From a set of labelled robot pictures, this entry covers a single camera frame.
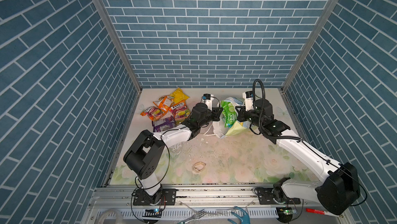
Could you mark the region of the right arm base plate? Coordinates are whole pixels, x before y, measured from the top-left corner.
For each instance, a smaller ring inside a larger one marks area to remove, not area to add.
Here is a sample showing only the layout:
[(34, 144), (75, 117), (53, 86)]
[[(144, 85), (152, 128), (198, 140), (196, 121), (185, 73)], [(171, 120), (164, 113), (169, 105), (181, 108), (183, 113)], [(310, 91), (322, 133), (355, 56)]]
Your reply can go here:
[(287, 198), (279, 189), (256, 187), (253, 192), (258, 197), (260, 205), (271, 205), (271, 204), (301, 204), (299, 198)]

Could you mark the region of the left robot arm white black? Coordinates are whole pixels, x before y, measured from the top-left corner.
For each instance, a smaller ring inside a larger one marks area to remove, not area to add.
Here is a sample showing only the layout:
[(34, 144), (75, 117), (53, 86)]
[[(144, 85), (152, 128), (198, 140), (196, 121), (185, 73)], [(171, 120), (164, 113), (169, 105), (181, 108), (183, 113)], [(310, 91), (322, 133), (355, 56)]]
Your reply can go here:
[(155, 170), (163, 150), (195, 138), (201, 128), (211, 122), (219, 121), (222, 112), (222, 107), (209, 109), (207, 104), (197, 103), (191, 110), (190, 116), (179, 126), (163, 132), (152, 133), (148, 130), (140, 132), (123, 157), (123, 161), (135, 172), (141, 184), (139, 190), (149, 197), (159, 196), (161, 181), (156, 177)]

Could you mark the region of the yellow snack packet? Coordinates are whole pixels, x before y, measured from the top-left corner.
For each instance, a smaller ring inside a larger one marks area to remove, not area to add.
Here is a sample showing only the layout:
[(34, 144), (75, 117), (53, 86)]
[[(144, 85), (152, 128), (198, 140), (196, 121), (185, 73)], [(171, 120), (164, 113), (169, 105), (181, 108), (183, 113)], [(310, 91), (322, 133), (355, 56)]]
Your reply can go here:
[(189, 99), (189, 96), (187, 96), (181, 88), (177, 88), (173, 93), (170, 94), (170, 96), (173, 98), (174, 104), (178, 104), (183, 100)]

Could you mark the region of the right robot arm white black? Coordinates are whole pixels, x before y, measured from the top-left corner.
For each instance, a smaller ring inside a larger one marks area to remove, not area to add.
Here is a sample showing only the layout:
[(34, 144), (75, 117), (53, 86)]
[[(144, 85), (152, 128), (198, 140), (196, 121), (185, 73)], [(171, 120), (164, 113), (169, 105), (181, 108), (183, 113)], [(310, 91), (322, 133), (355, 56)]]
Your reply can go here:
[(341, 215), (361, 196), (357, 169), (340, 162), (308, 144), (285, 123), (276, 120), (268, 100), (257, 100), (248, 106), (237, 106), (239, 122), (248, 121), (259, 134), (287, 150), (302, 162), (317, 181), (304, 182), (284, 177), (274, 184), (274, 200), (284, 204), (297, 198), (321, 204), (328, 212)]

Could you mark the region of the green snack packet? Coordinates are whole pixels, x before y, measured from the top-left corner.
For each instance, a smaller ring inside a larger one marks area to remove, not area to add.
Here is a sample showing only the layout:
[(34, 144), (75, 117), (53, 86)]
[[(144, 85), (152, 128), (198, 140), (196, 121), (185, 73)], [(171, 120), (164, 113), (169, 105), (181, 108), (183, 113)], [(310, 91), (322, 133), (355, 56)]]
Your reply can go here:
[(237, 121), (237, 112), (233, 103), (222, 101), (221, 107), (223, 108), (222, 114), (224, 116), (224, 127), (231, 128)]

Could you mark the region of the purple snack packet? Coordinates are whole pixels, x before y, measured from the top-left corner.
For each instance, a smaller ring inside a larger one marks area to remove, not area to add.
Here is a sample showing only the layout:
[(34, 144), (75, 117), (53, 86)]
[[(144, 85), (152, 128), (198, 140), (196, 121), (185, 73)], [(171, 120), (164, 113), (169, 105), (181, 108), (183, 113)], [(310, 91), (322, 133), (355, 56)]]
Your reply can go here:
[(167, 117), (158, 121), (152, 122), (153, 132), (163, 132), (173, 129), (176, 126), (176, 121), (173, 117)]

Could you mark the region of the orange snack packet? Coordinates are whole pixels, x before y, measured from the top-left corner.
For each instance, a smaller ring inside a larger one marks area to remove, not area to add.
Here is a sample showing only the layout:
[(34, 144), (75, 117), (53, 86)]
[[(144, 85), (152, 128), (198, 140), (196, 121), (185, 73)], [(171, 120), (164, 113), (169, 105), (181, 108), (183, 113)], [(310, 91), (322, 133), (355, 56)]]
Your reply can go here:
[(170, 95), (164, 95), (158, 100), (153, 101), (153, 104), (163, 112), (168, 112), (171, 106), (174, 104), (174, 97)]

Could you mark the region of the pink colourful candy packet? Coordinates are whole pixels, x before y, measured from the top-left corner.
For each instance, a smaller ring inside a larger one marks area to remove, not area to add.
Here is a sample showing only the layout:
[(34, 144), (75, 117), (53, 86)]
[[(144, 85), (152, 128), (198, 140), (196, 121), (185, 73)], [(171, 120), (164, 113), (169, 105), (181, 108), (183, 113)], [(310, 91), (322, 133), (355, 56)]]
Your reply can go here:
[(173, 115), (176, 124), (182, 123), (191, 114), (191, 111), (188, 108), (185, 100), (182, 100), (179, 103), (175, 103), (174, 105), (172, 105), (170, 107), (170, 112)]

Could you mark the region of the floral paper gift bag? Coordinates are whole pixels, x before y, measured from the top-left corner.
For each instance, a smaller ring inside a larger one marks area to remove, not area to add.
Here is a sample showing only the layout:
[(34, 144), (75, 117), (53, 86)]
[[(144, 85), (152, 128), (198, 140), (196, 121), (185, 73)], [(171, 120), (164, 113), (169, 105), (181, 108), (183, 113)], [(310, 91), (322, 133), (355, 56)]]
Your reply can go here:
[(238, 121), (238, 113), (235, 107), (245, 107), (245, 103), (238, 98), (228, 97), (221, 101), (223, 111), (220, 116), (220, 121), (212, 123), (213, 133), (209, 136), (216, 136), (218, 138), (226, 138), (229, 136), (236, 136), (248, 131), (250, 123), (248, 121)]

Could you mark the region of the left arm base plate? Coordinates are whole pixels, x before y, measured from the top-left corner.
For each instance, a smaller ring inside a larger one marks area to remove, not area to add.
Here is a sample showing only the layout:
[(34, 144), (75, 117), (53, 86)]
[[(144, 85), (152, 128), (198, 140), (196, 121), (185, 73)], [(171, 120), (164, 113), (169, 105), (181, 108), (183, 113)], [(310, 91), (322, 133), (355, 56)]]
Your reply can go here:
[(154, 195), (149, 195), (143, 189), (136, 189), (132, 194), (132, 204), (134, 206), (150, 206), (150, 205), (175, 205), (177, 189), (160, 188)]

